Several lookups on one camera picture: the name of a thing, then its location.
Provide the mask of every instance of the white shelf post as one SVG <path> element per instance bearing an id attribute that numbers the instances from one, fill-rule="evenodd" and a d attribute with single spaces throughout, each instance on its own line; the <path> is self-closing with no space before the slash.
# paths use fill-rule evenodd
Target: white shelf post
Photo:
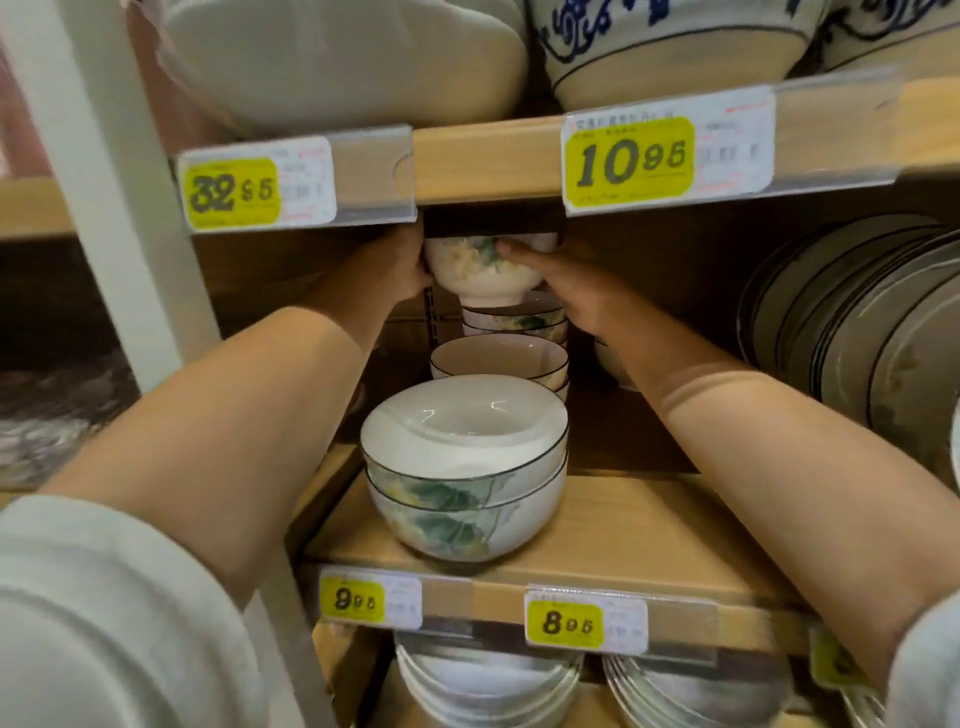
<path id="1" fill-rule="evenodd" d="M 0 34 L 141 391 L 220 342 L 118 0 L 3 0 Z M 290 565 L 245 619 L 272 728 L 334 728 Z"/>

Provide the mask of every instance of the blue and white bowl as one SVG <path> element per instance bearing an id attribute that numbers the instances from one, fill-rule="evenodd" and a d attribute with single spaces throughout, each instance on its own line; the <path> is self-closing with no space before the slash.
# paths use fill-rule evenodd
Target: blue and white bowl
<path id="1" fill-rule="evenodd" d="M 565 109 L 781 81 L 827 0 L 531 0 Z"/>
<path id="2" fill-rule="evenodd" d="M 834 0 L 823 31 L 823 70 L 902 64 L 908 76 L 960 72 L 955 0 Z"/>

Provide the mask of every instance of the price tag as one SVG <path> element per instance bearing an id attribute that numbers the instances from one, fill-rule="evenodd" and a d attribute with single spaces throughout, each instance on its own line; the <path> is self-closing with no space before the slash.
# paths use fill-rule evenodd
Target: price tag
<path id="1" fill-rule="evenodd" d="M 647 603 L 638 596 L 530 589 L 524 613 L 529 644 L 635 656 L 650 646 Z"/>
<path id="2" fill-rule="evenodd" d="M 337 216 L 333 155 L 324 136 L 185 152 L 177 176 L 195 232 L 312 228 Z"/>
<path id="3" fill-rule="evenodd" d="M 850 652 L 823 624 L 810 627 L 810 675 L 813 682 L 828 690 L 872 687 Z"/>
<path id="4" fill-rule="evenodd" d="M 391 629 L 420 629 L 423 587 L 414 576 L 323 567 L 320 613 L 324 619 L 361 622 Z"/>
<path id="5" fill-rule="evenodd" d="M 568 114 L 567 214 L 761 192 L 774 178 L 776 129 L 770 86 Z"/>

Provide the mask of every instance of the floral bowl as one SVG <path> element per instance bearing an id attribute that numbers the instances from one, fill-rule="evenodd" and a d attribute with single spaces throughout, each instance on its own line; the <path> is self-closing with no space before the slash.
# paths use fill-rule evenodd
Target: floral bowl
<path id="1" fill-rule="evenodd" d="M 500 308 L 465 308 L 464 323 L 490 331 L 524 331 L 566 321 L 564 305 L 548 291 L 530 291 L 523 303 Z"/>
<path id="2" fill-rule="evenodd" d="M 566 381 L 566 349 L 536 336 L 488 333 L 453 339 L 430 354 L 433 378 L 508 375 L 535 381 L 556 392 Z"/>
<path id="3" fill-rule="evenodd" d="M 569 328 L 570 322 L 561 321 L 558 324 L 555 324 L 552 327 L 543 327 L 543 328 L 526 328 L 523 331 L 501 331 L 500 333 L 505 333 L 508 336 L 538 336 L 541 339 L 546 339 L 547 341 L 552 341 L 554 344 L 566 344 L 566 334 Z M 497 333 L 496 331 L 489 331 L 485 328 L 472 327 L 464 323 L 464 335 L 465 336 L 478 336 L 485 333 Z"/>
<path id="4" fill-rule="evenodd" d="M 480 563 L 523 546 L 546 525 L 564 491 L 566 458 L 536 490 L 477 510 L 405 505 L 381 493 L 369 471 L 367 482 L 376 509 L 404 544 L 438 559 Z"/>
<path id="5" fill-rule="evenodd" d="M 427 238 L 424 249 L 437 283 L 460 297 L 463 306 L 495 308 L 523 303 L 523 294 L 543 281 L 533 268 L 500 257 L 500 236 Z M 557 248 L 557 234 L 510 235 L 541 253 Z"/>
<path id="6" fill-rule="evenodd" d="M 427 510 L 494 505 L 536 489 L 564 461 L 567 414 L 536 382 L 461 375 L 377 406 L 360 431 L 367 471 L 393 500 Z"/>
<path id="7" fill-rule="evenodd" d="M 782 81 L 827 0 L 531 0 L 565 109 Z"/>

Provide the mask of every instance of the yellow price label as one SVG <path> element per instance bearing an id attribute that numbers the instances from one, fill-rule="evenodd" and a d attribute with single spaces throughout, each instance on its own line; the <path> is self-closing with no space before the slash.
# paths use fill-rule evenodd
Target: yellow price label
<path id="1" fill-rule="evenodd" d="M 603 610 L 595 604 L 530 601 L 526 631 L 532 644 L 597 650 L 604 643 Z"/>
<path id="2" fill-rule="evenodd" d="M 382 624 L 386 617 L 383 585 L 365 579 L 323 576 L 320 580 L 320 613 L 328 619 Z"/>
<path id="3" fill-rule="evenodd" d="M 272 225 L 280 217 L 276 164 L 270 158 L 194 164 L 180 184 L 187 220 L 194 230 Z"/>
<path id="4" fill-rule="evenodd" d="M 810 675 L 821 688 L 870 688 L 870 679 L 825 626 L 810 629 Z"/>
<path id="5" fill-rule="evenodd" d="M 564 195 L 576 207 L 679 197 L 692 185 L 696 128 L 676 116 L 574 133 L 564 145 Z"/>

